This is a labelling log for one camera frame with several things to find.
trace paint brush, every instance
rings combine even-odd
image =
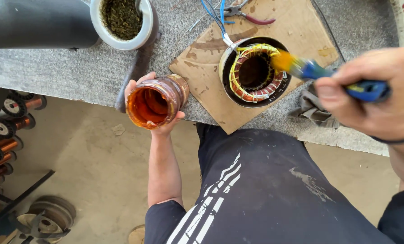
[[[283,50],[279,52],[280,55],[271,57],[271,66],[301,80],[331,77],[335,73],[332,69],[322,68],[315,60],[298,58]],[[361,80],[346,86],[345,90],[351,97],[370,103],[383,102],[391,94],[387,82],[380,80]]]

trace person's hand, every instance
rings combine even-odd
[[[156,77],[155,72],[151,72],[142,78],[140,78],[137,82],[135,80],[130,80],[128,83],[127,87],[125,88],[125,104],[127,104],[127,98],[128,95],[130,94],[130,91],[132,91],[140,82],[144,80],[150,80],[154,79]],[[173,127],[185,116],[184,112],[178,111],[176,114],[176,117],[172,122],[170,122],[167,125],[164,125],[156,130],[151,130],[151,134],[154,136],[169,136],[170,132],[172,131]]]
[[[359,80],[387,81],[392,89],[382,103],[360,103],[343,86]],[[340,123],[383,140],[404,139],[404,47],[370,51],[315,82],[319,100]]]

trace black cylinder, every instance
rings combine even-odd
[[[98,38],[82,0],[0,0],[0,48],[88,48]]]

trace dried tea leaves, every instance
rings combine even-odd
[[[142,17],[137,14],[135,0],[106,0],[101,12],[104,25],[123,40],[133,39],[142,28]]]

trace cardboard sheet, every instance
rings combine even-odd
[[[226,24],[225,28],[234,42],[246,37],[269,36],[280,41],[292,54],[315,59],[323,67],[339,57],[310,0],[250,0],[241,10],[257,19],[275,18],[276,21],[260,26],[242,16],[229,17],[227,20],[235,24]],[[186,79],[193,96],[223,130],[231,134],[274,103],[263,108],[244,108],[226,95],[218,76],[218,63],[226,48],[220,29],[213,22],[169,64],[169,68]],[[292,78],[278,100],[301,83]]]

